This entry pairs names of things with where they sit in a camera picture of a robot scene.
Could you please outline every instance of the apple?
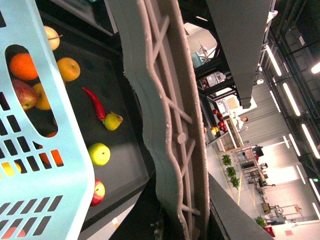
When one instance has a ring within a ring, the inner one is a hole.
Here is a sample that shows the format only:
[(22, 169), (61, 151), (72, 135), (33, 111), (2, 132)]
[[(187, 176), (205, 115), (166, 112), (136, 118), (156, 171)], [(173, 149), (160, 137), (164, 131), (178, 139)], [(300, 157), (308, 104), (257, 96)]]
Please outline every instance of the apple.
[(94, 183), (94, 193), (90, 203), (90, 207), (97, 206), (99, 203), (103, 201), (106, 195), (106, 189), (104, 184), (96, 179)]
[(50, 110), (51, 106), (49, 103), (49, 100), (47, 98), (46, 92), (44, 90), (44, 87), (41, 83), (37, 83), (33, 86), (33, 89), (35, 90), (38, 100), (35, 104), (35, 107), (40, 110)]
[(88, 148), (88, 152), (94, 166), (103, 166), (110, 159), (110, 149), (103, 143), (95, 143)]
[(12, 79), (12, 85), (23, 110), (26, 111), (36, 105), (38, 95), (31, 86), (18, 79)]
[(62, 35), (59, 35), (56, 30), (49, 26), (44, 26), (44, 30), (48, 37), (51, 49), (56, 50), (60, 45), (60, 37), (62, 37)]
[[(16, 229), (17, 229), (17, 227), (15, 227), (15, 226), (10, 227), (10, 228), (5, 232), (5, 234), (2, 236), (1, 239), (9, 239), (9, 238), (11, 238), (11, 236), (14, 234), (14, 232), (16, 231)], [(25, 236), (26, 236), (26, 232), (22, 229), (22, 230), (19, 232), (19, 234), (18, 234), (17, 237), (25, 237)]]

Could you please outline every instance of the green apple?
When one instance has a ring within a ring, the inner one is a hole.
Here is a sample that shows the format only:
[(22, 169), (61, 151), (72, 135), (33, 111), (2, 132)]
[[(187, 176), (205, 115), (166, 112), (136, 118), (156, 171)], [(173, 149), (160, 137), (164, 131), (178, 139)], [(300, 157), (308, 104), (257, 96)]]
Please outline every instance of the green apple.
[(110, 159), (110, 149), (103, 143), (95, 143), (88, 148), (88, 152), (94, 166), (103, 166)]

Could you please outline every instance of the potted plant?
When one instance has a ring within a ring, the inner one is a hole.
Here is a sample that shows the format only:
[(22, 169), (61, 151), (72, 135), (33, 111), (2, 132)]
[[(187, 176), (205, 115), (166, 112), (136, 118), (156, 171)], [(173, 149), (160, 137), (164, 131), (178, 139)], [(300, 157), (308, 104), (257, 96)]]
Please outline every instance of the potted plant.
[(227, 172), (229, 178), (236, 175), (236, 169), (233, 166), (227, 167), (226, 172)]
[(262, 218), (261, 215), (259, 215), (257, 218), (255, 218), (255, 222), (260, 225), (260, 227), (264, 228), (266, 226), (265, 220)]
[(240, 179), (237, 178), (236, 176), (232, 176), (232, 177), (230, 178), (230, 181), (231, 181), (231, 183), (232, 183), (232, 186), (238, 190), (238, 188), (239, 188), (239, 186), (240, 186)]
[(222, 162), (223, 162), (223, 165), (225, 165), (225, 166), (231, 166), (230, 155), (228, 155), (228, 154), (222, 155)]

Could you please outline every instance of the ceiling light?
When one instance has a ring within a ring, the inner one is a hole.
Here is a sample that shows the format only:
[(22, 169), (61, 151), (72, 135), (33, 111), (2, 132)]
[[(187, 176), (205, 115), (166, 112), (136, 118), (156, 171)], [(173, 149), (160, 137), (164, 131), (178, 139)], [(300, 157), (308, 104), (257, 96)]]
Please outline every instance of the ceiling light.
[(271, 94), (271, 96), (272, 96), (272, 99), (273, 99), (273, 101), (274, 101), (274, 103), (275, 103), (276, 108), (278, 109), (279, 113), (281, 113), (280, 108), (279, 108), (279, 105), (278, 105), (278, 103), (277, 103), (277, 100), (276, 100), (276, 98), (275, 98), (274, 93), (273, 93), (272, 91), (270, 91), (270, 94)]
[(306, 126), (305, 124), (302, 124), (301, 126), (302, 126), (302, 129), (303, 129), (303, 131), (304, 131), (304, 134), (305, 134), (305, 136), (306, 136), (306, 139), (308, 140), (308, 142), (309, 142), (309, 144), (310, 144), (310, 147), (311, 147), (311, 149), (312, 149), (315, 157), (316, 157), (317, 159), (320, 159), (319, 152), (318, 152), (318, 150), (317, 150), (317, 147), (316, 147), (314, 141), (312, 140), (312, 137), (311, 137), (311, 135), (310, 135), (310, 133), (309, 133), (309, 131), (308, 131), (308, 129), (307, 129), (307, 126)]
[(297, 106), (297, 104), (296, 104), (296, 101), (295, 101), (295, 99), (294, 99), (294, 96), (292, 96), (292, 94), (291, 94), (291, 91), (290, 91), (290, 89), (289, 89), (289, 87), (288, 87), (288, 84), (284, 83), (284, 84), (283, 84), (283, 88), (284, 88), (284, 90), (285, 90), (286, 95), (287, 95), (288, 98), (289, 98), (289, 101), (290, 101), (290, 103), (291, 103), (291, 105), (292, 105), (292, 107), (293, 107), (293, 110), (294, 110), (294, 112), (295, 112), (295, 115), (300, 116), (299, 108), (298, 108), (298, 106)]
[(320, 72), (320, 62), (318, 62), (316, 65), (313, 66), (313, 68), (311, 68), (311, 72), (313, 74), (317, 74), (318, 72)]
[(319, 210), (318, 210), (316, 204), (313, 202), (312, 205), (313, 205), (313, 208), (315, 210), (316, 215), (318, 216), (318, 219), (320, 219), (320, 213), (319, 213)]
[(203, 18), (203, 17), (200, 17), (200, 16), (196, 16), (196, 18), (197, 18), (197, 19), (200, 19), (200, 20), (203, 20), (203, 21), (206, 21), (206, 22), (208, 22), (208, 20), (207, 20), (207, 19), (205, 19), (205, 18)]
[(320, 201), (320, 195), (319, 195), (319, 192), (318, 192), (318, 190), (317, 190), (317, 188), (316, 188), (316, 186), (315, 186), (314, 181), (313, 181), (311, 178), (309, 178), (309, 181), (310, 181), (310, 183), (311, 183), (311, 186), (312, 186), (312, 188), (313, 188), (313, 191), (314, 191), (316, 197), (317, 197), (318, 200)]
[(276, 59), (275, 59), (275, 56), (274, 56), (273, 53), (271, 52), (271, 49), (270, 49), (270, 47), (269, 47), (268, 45), (266, 45), (265, 47), (266, 47), (267, 53), (269, 54), (269, 57), (270, 57), (270, 59), (271, 59), (271, 62), (272, 62), (272, 64), (273, 64), (273, 66), (274, 66), (274, 69), (275, 69), (276, 73), (278, 74), (278, 76), (281, 76), (282, 73), (281, 73), (280, 68), (279, 68), (279, 66), (278, 66), (278, 64), (277, 64), (277, 61), (276, 61)]
[(294, 139), (294, 137), (292, 136), (291, 133), (289, 134), (289, 138), (291, 140), (291, 143), (292, 143), (292, 145), (294, 147), (294, 150), (295, 150), (296, 154), (300, 157), (301, 156), (300, 151), (299, 151), (298, 146), (297, 146), (297, 144), (295, 142), (295, 139)]
[(290, 148), (290, 145), (289, 145), (289, 142), (288, 142), (286, 136), (283, 136), (283, 140), (284, 140), (284, 142), (285, 142), (286, 147), (289, 149), (289, 148)]
[(277, 86), (277, 81), (276, 81), (275, 77), (272, 78), (272, 81), (273, 81), (274, 85)]
[(301, 180), (302, 180), (303, 184), (306, 184), (305, 178), (304, 178), (304, 176), (302, 175), (302, 173), (301, 173), (300, 168), (299, 168), (298, 165), (296, 166), (296, 169), (298, 169), (298, 172), (299, 172), (299, 174), (300, 174), (300, 177), (301, 177)]

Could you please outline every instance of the light blue plastic basket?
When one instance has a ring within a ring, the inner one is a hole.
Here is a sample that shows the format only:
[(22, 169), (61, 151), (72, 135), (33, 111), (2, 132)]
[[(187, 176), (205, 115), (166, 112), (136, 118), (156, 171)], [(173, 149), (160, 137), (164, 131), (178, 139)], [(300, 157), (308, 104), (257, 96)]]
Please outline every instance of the light blue plastic basket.
[[(0, 28), (0, 93), (10, 107), (0, 107), (0, 119), (7, 134), (0, 136), (0, 239), (17, 226), (10, 239), (77, 239), (94, 192), (94, 170), (77, 125), (72, 106), (50, 48), (34, 0), (1, 0), (0, 11), (6, 27)], [(28, 49), (46, 91), (58, 124), (56, 136), (41, 136), (22, 109), (5, 59), (6, 48), (21, 45)], [(8, 119), (16, 119), (14, 132)], [(24, 138), (30, 150), (24, 152), (18, 139)], [(11, 155), (5, 143), (11, 142), (17, 154)], [(36, 149), (34, 143), (43, 146)], [(63, 166), (56, 166), (50, 154), (58, 150)], [(52, 168), (46, 169), (39, 157), (46, 153)], [(28, 158), (39, 170), (33, 171)], [(27, 173), (19, 173), (14, 161), (21, 160)], [(9, 162), (15, 175), (7, 176), (2, 163)], [(17, 237), (21, 230), (25, 237)]]

